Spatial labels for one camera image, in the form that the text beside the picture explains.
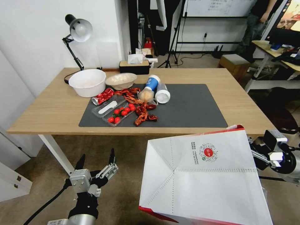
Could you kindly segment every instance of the lamp shade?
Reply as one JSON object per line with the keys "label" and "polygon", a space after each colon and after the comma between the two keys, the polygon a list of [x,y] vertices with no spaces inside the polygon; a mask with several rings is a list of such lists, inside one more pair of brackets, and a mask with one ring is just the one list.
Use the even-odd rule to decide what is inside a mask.
{"label": "lamp shade", "polygon": [[70,34],[77,42],[85,42],[93,32],[91,23],[84,19],[76,19],[73,15],[66,15],[66,22],[70,25]]}

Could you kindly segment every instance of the gray desk mat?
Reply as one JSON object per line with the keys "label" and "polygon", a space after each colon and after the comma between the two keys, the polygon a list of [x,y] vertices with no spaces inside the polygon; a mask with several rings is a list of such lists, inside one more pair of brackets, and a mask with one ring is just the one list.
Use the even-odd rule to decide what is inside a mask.
{"label": "gray desk mat", "polygon": [[[134,84],[133,87],[143,89],[144,86],[144,84]],[[156,115],[158,121],[145,121],[140,127],[225,128],[228,126],[206,84],[166,84],[166,86],[171,94],[170,101],[148,111],[149,114]],[[79,126],[109,127],[92,113],[94,107],[90,100]],[[132,113],[118,127],[134,127],[133,122],[136,118],[136,113]]]}

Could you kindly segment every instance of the beige bowl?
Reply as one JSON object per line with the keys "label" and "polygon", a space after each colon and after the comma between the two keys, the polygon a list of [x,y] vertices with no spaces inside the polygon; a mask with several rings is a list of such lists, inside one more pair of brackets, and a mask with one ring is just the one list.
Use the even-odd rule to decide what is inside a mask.
{"label": "beige bowl", "polygon": [[120,73],[106,79],[106,85],[112,86],[117,91],[130,88],[137,76],[134,73]]}

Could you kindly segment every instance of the lamp arm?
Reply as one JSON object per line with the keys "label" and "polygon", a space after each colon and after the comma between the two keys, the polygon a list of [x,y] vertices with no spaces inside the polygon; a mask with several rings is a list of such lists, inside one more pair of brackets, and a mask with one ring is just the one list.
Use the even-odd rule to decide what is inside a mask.
{"label": "lamp arm", "polygon": [[72,49],[71,49],[70,46],[69,46],[69,43],[72,42],[72,41],[74,41],[73,39],[69,39],[69,38],[68,38],[68,37],[70,37],[70,36],[71,36],[71,35],[69,34],[68,36],[64,37],[64,38],[62,39],[62,41],[64,42],[64,44],[66,45],[66,47],[67,47],[68,50],[70,51],[71,55],[73,56],[73,58],[74,58],[76,64],[79,66],[80,70],[84,70],[84,65],[82,64],[82,62],[80,61],[80,59],[77,58],[77,57],[74,55]]}

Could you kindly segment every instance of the pants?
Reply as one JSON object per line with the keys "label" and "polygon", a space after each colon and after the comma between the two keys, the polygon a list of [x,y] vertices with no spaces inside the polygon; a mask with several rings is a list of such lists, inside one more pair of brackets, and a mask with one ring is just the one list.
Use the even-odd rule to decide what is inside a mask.
{"label": "pants", "polygon": [[258,16],[249,13],[247,17],[247,29],[245,31],[242,41],[239,43],[235,52],[238,55],[246,56],[246,58],[252,58],[255,51],[255,47],[251,46],[251,41],[260,40],[264,29],[268,22],[261,23]]}

